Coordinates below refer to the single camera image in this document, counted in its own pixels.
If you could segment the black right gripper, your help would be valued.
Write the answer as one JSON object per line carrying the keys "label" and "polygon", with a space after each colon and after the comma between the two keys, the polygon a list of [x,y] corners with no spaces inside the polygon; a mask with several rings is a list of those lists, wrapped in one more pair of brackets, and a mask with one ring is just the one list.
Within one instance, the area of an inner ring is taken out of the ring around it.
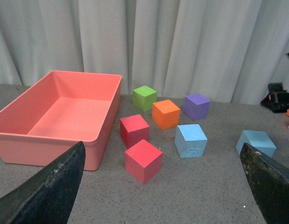
{"label": "black right gripper", "polygon": [[269,83],[268,94],[261,105],[274,113],[287,112],[289,109],[289,92],[283,89],[282,83]]}

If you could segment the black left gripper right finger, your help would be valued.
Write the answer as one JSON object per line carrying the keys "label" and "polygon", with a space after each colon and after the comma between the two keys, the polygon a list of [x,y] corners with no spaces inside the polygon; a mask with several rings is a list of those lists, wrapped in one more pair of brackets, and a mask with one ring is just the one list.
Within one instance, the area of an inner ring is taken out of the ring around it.
{"label": "black left gripper right finger", "polygon": [[289,168],[244,143],[241,163],[266,223],[289,224]]}

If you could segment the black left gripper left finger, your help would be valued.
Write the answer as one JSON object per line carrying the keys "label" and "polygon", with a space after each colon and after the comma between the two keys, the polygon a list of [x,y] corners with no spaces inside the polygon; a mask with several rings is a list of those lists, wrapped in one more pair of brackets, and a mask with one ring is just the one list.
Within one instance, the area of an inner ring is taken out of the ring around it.
{"label": "black left gripper left finger", "polygon": [[83,176],[80,141],[0,198],[0,224],[66,224]]}

